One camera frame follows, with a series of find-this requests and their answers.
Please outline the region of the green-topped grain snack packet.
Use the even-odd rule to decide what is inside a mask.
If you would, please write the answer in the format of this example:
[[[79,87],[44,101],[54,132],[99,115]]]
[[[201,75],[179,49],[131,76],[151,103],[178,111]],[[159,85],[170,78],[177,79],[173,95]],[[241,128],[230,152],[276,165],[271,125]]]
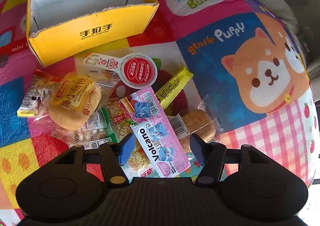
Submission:
[[[97,149],[104,143],[117,143],[108,111],[104,107],[97,110],[80,129],[72,131],[56,128],[52,136],[69,147],[83,145],[86,150]]]

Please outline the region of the brown bread roll packet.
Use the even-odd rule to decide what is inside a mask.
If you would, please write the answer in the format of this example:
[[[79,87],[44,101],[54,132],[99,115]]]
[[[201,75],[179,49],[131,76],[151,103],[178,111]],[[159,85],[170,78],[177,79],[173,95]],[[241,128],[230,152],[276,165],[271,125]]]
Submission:
[[[190,138],[192,134],[197,134],[206,143],[219,140],[219,135],[223,132],[219,118],[210,107],[211,97],[206,95],[195,107],[182,110],[175,116],[168,116],[183,150],[191,153]]]

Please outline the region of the pink Volcano snack packet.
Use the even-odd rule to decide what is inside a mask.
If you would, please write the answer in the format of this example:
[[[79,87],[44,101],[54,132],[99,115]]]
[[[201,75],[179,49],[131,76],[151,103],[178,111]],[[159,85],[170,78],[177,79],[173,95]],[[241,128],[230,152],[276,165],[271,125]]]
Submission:
[[[148,86],[119,101],[130,127],[159,177],[171,178],[190,167],[153,89]]]

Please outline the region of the yellow cardboard box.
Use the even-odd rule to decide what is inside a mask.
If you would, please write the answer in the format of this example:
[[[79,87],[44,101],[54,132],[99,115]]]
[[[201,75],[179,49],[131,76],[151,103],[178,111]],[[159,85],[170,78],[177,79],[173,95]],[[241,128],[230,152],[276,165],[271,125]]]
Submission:
[[[144,32],[157,0],[28,0],[28,46],[44,67]]]

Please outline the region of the round bread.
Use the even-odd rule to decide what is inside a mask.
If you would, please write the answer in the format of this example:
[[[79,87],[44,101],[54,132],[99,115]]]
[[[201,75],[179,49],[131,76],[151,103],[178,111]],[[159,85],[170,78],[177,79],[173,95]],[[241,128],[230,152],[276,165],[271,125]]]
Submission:
[[[98,111],[119,80],[112,75],[68,73],[41,97],[31,126],[66,143],[82,144],[99,134]]]

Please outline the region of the yellow snack bar wrapper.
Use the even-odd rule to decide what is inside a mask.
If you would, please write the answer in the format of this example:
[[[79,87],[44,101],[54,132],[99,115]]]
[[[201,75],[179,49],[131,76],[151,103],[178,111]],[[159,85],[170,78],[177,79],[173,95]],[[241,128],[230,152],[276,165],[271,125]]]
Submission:
[[[181,64],[179,71],[156,92],[156,97],[164,110],[178,96],[193,76],[194,74]]]

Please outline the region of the red round label packet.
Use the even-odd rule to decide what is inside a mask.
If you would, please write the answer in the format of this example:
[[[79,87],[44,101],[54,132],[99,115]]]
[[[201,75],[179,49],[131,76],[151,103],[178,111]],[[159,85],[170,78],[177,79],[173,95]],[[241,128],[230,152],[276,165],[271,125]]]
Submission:
[[[74,57],[76,71],[97,79],[122,81],[133,89],[151,86],[157,79],[155,62],[147,55],[127,54],[123,57],[101,53],[82,53]]]

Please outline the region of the orange-edged printed snack packet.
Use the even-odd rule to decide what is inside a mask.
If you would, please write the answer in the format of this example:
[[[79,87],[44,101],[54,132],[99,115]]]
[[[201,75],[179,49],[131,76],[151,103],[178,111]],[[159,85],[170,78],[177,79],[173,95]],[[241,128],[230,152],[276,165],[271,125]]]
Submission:
[[[31,86],[28,88],[17,110],[17,116],[20,118],[36,117],[41,101],[52,93],[60,80],[58,77],[36,69],[33,72]]]

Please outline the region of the colourful cartoon play mat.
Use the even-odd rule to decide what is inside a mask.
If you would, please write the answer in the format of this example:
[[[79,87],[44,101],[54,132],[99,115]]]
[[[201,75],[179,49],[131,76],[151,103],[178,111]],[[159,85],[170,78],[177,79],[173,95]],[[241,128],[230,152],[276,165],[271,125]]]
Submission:
[[[208,98],[221,121],[219,140],[254,147],[306,184],[315,176],[318,120],[295,37],[258,0],[157,0],[143,34],[95,47],[149,54],[161,87],[184,64],[193,79],[167,109],[177,114]],[[1,0],[1,225],[23,215],[16,188],[67,145],[31,127],[16,112],[40,67],[27,47],[27,0]]]

